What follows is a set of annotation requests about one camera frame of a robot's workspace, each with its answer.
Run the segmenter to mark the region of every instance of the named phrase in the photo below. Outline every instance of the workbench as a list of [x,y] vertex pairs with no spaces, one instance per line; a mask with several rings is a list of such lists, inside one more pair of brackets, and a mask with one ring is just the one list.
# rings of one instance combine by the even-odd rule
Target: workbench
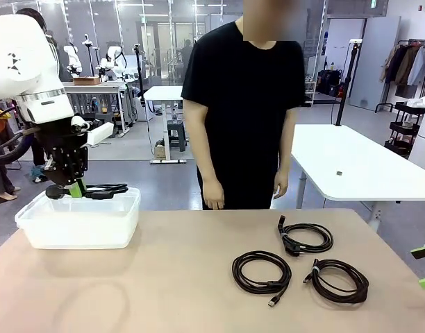
[[168,123],[167,123],[167,112],[166,108],[169,106],[172,110],[174,102],[180,102],[182,100],[183,87],[181,85],[172,85],[172,86],[154,86],[150,90],[144,93],[144,100],[146,102],[162,102],[162,116],[163,116],[163,140],[165,142],[165,157],[166,160],[151,161],[152,164],[160,163],[186,163],[186,160],[171,160],[171,151],[169,143],[169,132],[168,132]]
[[86,113],[90,109],[90,101],[92,97],[97,97],[99,102],[99,111],[101,113],[100,100],[103,99],[107,104],[108,114],[113,118],[113,111],[111,110],[111,96],[115,96],[118,101],[118,112],[122,125],[122,132],[118,137],[123,137],[129,132],[129,126],[135,123],[135,115],[133,112],[133,96],[131,79],[128,82],[124,81],[106,81],[99,85],[75,85],[72,82],[63,82],[66,94],[69,95],[69,100],[76,112]]
[[[274,210],[140,214],[122,250],[35,250],[17,231],[0,247],[0,333],[425,332],[425,290],[351,210],[285,212],[286,223],[319,223],[335,238],[328,252],[299,258],[285,254]],[[319,242],[302,231],[294,238]],[[252,250],[276,253],[292,269],[273,308],[271,295],[241,290],[231,274],[233,260]],[[331,303],[303,284],[316,257],[355,266],[370,282],[367,301]],[[260,281],[280,276],[267,262],[244,273]],[[321,274],[330,283],[349,284],[329,273]]]
[[373,202],[368,222],[376,231],[390,203],[425,201],[423,168],[347,126],[296,125],[292,157],[302,168],[297,209],[307,179],[325,199]]

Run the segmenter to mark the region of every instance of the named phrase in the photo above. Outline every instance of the clear plastic bin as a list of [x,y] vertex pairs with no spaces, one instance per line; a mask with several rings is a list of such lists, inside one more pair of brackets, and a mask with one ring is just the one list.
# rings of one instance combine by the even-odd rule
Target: clear plastic bin
[[108,200],[51,200],[42,192],[16,215],[34,248],[125,248],[138,223],[140,190],[129,188]]

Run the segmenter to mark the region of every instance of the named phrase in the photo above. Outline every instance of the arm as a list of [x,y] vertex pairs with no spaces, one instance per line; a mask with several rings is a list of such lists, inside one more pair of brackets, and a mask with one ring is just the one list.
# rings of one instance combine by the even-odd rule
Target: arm
[[224,208],[224,190],[217,180],[210,155],[210,144],[205,129],[208,108],[187,99],[183,100],[183,114],[187,132],[190,134],[192,154],[203,180],[203,198],[212,210]]
[[273,194],[276,194],[274,199],[278,199],[287,193],[295,125],[296,109],[288,110],[282,129],[281,151],[279,152],[281,161],[274,181]]

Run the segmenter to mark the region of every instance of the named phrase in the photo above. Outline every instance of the shelf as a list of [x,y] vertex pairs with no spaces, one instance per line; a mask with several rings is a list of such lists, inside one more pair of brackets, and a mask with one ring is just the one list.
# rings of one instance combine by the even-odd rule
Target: shelf
[[416,136],[419,132],[419,128],[421,126],[417,125],[417,124],[413,124],[412,128],[406,128],[402,126],[402,122],[398,121],[396,123],[390,123],[390,130],[393,130],[395,132],[398,132],[402,135],[411,135],[411,136]]
[[386,141],[384,147],[400,156],[410,155],[410,152],[412,151],[412,145],[407,141]]
[[425,108],[411,108],[410,106],[407,106],[406,103],[407,102],[397,102],[394,108],[415,116],[422,116],[425,114]]

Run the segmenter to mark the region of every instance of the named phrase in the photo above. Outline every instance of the box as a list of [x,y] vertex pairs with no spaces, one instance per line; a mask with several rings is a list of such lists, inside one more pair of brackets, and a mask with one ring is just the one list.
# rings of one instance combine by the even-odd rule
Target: box
[[138,223],[140,200],[134,188],[107,200],[52,200],[42,192],[15,215],[15,222],[34,248],[125,248]]

